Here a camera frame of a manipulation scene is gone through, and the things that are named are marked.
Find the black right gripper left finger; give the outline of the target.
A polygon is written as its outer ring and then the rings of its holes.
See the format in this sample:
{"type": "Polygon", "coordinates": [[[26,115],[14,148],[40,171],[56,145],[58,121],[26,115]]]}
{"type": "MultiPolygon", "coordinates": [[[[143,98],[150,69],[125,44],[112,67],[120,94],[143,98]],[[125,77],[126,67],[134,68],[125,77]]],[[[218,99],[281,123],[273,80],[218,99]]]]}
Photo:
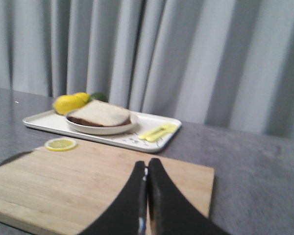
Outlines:
{"type": "Polygon", "coordinates": [[[146,233],[146,166],[137,161],[111,205],[81,235],[144,235],[146,233]]]}

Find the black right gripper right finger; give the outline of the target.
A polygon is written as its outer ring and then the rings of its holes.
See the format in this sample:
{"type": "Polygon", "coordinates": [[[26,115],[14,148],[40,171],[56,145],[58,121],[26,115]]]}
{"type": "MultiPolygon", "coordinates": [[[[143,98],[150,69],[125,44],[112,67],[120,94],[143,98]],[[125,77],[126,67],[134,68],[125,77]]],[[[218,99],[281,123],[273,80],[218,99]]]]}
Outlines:
{"type": "Polygon", "coordinates": [[[148,202],[153,235],[226,235],[181,193],[158,158],[148,164],[148,202]]]}

